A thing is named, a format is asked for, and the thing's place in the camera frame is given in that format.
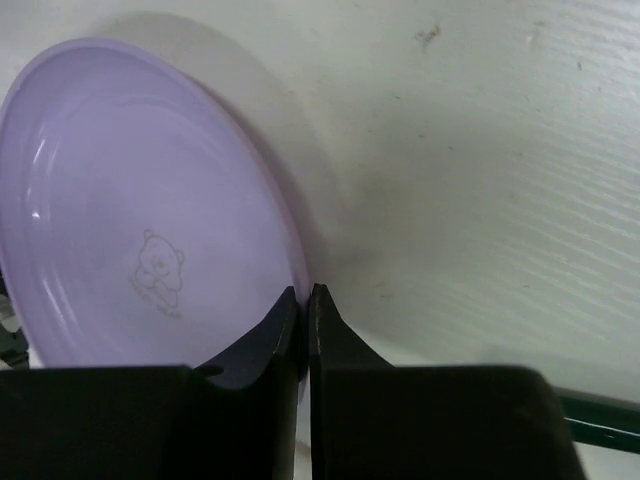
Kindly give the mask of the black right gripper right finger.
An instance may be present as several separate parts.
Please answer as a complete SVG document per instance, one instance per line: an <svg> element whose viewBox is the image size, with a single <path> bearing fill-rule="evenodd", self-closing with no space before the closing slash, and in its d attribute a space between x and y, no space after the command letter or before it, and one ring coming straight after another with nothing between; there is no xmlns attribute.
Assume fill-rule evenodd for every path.
<svg viewBox="0 0 640 480"><path fill-rule="evenodd" d="M314 479L367 479L377 437L366 389L393 366L341 317L324 284L308 309L311 461Z"/></svg>

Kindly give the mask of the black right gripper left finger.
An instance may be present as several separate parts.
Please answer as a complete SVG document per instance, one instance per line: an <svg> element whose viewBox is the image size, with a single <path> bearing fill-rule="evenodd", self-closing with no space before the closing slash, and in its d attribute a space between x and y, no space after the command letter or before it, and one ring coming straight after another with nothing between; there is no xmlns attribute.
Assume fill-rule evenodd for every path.
<svg viewBox="0 0 640 480"><path fill-rule="evenodd" d="M223 479L291 479L300 381L300 307L284 289L254 328L196 372L213 397L205 457Z"/></svg>

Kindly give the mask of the lilac plastic plate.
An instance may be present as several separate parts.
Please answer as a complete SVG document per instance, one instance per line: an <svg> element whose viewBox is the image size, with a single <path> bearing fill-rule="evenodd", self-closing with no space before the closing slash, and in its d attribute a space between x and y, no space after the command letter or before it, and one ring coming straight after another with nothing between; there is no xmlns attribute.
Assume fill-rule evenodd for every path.
<svg viewBox="0 0 640 480"><path fill-rule="evenodd" d="M168 63L96 38L38 54L2 103L1 270L49 368L196 367L286 288L310 295L242 128Z"/></svg>

